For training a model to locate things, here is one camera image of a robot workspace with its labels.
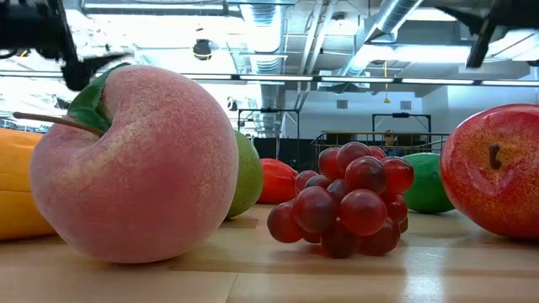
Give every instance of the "green fruit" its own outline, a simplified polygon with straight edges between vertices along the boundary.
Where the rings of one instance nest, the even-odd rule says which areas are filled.
[[[250,209],[262,193],[263,175],[259,154],[251,141],[239,131],[236,132],[239,151],[239,171],[232,205],[227,218],[240,215]]]
[[[440,155],[417,153],[403,157],[414,167],[414,185],[404,194],[408,208],[423,214],[454,210],[441,184]]]

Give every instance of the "ceiling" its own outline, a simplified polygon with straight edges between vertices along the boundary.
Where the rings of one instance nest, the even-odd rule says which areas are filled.
[[[370,16],[376,16],[381,5],[380,0],[350,0],[337,1],[333,13],[327,14],[328,5],[324,5],[320,19],[313,23],[313,8],[315,1],[300,0],[295,5],[285,6],[284,30],[282,47],[278,55],[284,58],[285,74],[301,73],[302,57],[306,44],[309,42],[309,29],[316,29],[314,38],[323,37],[321,50],[315,49],[312,43],[309,59],[313,54],[319,55],[312,66],[312,73],[331,72],[343,68],[358,50],[355,42],[359,28]],[[463,67],[469,52],[469,45],[473,37],[460,23],[449,16],[433,9],[436,5],[451,5],[468,11],[481,13],[487,8],[491,0],[425,0],[420,8],[408,16],[408,20],[398,31],[396,45],[413,46],[403,47],[398,57],[384,56],[381,51],[388,44],[368,45],[363,50],[371,48],[373,58],[377,60],[368,64],[365,72],[376,77],[450,77],[450,78],[476,78],[476,79],[519,79],[530,73],[525,61],[491,60],[479,70],[467,70]],[[105,46],[111,51],[132,51],[134,56],[127,59],[131,63],[148,64],[164,67],[183,73],[250,73],[252,72],[253,58],[267,54],[253,55],[254,40],[264,40],[260,31],[254,31],[241,17],[237,5],[229,1],[228,16],[219,16],[222,11],[221,2],[204,2],[185,4],[189,9],[168,9],[158,0],[122,1],[122,0],[87,0],[87,5],[95,7],[103,4],[115,4],[116,8],[86,9],[82,14],[76,9],[67,11],[68,23],[71,25],[74,40],[80,56],[96,56],[106,53]],[[146,5],[143,9],[127,9],[126,5]],[[77,8],[77,2],[67,0],[67,8]],[[179,15],[187,11],[189,15]],[[193,45],[197,39],[211,41],[212,58],[209,61],[199,61],[193,56]],[[452,45],[453,52],[443,53],[435,47],[428,45]],[[536,59],[539,59],[539,47],[535,49]],[[453,58],[452,62],[443,62],[441,57]],[[0,70],[3,71],[59,71],[61,64],[54,61],[45,61],[39,55],[32,53],[21,58],[13,57],[0,61]],[[49,104],[54,96],[72,99],[74,93],[63,87],[61,81],[39,80],[41,85],[30,79],[0,78],[0,88],[3,88],[4,99],[36,98],[45,100]],[[22,93],[6,93],[4,89],[34,86],[36,89]],[[218,101],[226,106],[228,97],[237,99],[254,98],[257,105],[262,98],[255,91],[259,85],[235,86],[234,89],[225,89],[225,86],[206,85],[217,96]],[[287,83],[287,89],[296,89],[294,83]],[[390,91],[414,92],[422,97],[435,86],[425,85],[392,85]],[[366,91],[373,93],[386,90],[382,84],[372,84]]]

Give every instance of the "grape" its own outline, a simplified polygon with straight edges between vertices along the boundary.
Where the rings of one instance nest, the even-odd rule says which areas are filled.
[[[298,174],[296,177],[296,194],[299,194],[305,188],[305,183],[307,183],[310,178],[317,175],[317,172],[311,170]]]
[[[396,195],[395,199],[389,202],[384,199],[384,202],[386,202],[387,216],[393,221],[400,224],[404,219],[406,219],[406,216],[408,215],[408,206],[406,205],[406,200],[401,194]]]
[[[327,188],[331,184],[331,180],[326,178],[326,176],[323,175],[317,175],[309,179],[305,183],[305,188],[310,188],[312,186],[318,186],[321,188]]]
[[[400,157],[386,157],[381,160],[386,172],[387,192],[404,194],[414,183],[414,167]]]
[[[344,176],[346,168],[352,161],[363,156],[371,156],[371,150],[363,143],[350,142],[344,144],[337,153],[337,169]]]
[[[357,236],[370,236],[382,228],[387,208],[377,194],[358,189],[340,202],[339,216],[344,226]]]
[[[337,219],[339,209],[326,189],[318,186],[303,189],[296,197],[292,216],[303,231],[326,231]]]
[[[408,230],[408,217],[398,224],[398,229],[401,231],[401,235]]]
[[[303,232],[303,240],[311,243],[311,244],[319,244],[320,243],[320,234],[319,233],[311,233],[311,232]]]
[[[386,218],[382,228],[376,234],[360,237],[359,252],[368,256],[383,256],[395,249],[400,239],[401,232],[398,224]]]
[[[386,153],[380,147],[369,147],[369,149],[371,150],[372,156],[378,160],[387,157]]]
[[[303,237],[302,229],[292,218],[292,203],[277,205],[268,215],[268,230],[271,236],[283,243],[298,242]]]
[[[343,179],[337,179],[328,186],[328,193],[334,199],[334,202],[339,205],[345,195],[348,194],[346,183]]]
[[[358,237],[344,228],[341,220],[335,223],[320,237],[322,249],[331,258],[350,258],[357,249]]]
[[[346,168],[344,181],[350,190],[369,189],[377,194],[383,193],[387,187],[384,167],[372,156],[355,159]]]
[[[318,167],[320,172],[328,177],[330,180],[342,178],[343,175],[337,168],[337,154],[339,149],[337,147],[328,148],[320,153],[318,156]]]

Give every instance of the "table surface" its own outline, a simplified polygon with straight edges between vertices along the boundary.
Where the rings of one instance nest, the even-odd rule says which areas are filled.
[[[334,260],[268,233],[257,205],[198,249],[113,265],[57,237],[0,242],[2,303],[539,302],[539,246],[489,234],[453,211],[409,215],[386,257]]]

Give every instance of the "apple stem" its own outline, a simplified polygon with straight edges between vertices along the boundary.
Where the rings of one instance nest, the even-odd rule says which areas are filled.
[[[58,118],[58,117],[51,117],[51,116],[43,115],[43,114],[28,114],[28,113],[14,112],[13,117],[15,117],[16,119],[51,122],[51,123],[57,123],[60,125],[71,126],[74,128],[78,128],[79,130],[89,131],[99,137],[104,135],[104,132],[102,130],[98,130],[92,126],[86,126],[75,121],[70,121],[70,120]]]
[[[498,156],[499,145],[498,143],[493,143],[488,148],[488,157],[490,159],[490,167],[492,169],[499,169],[502,167],[502,162],[500,162],[496,157]]]

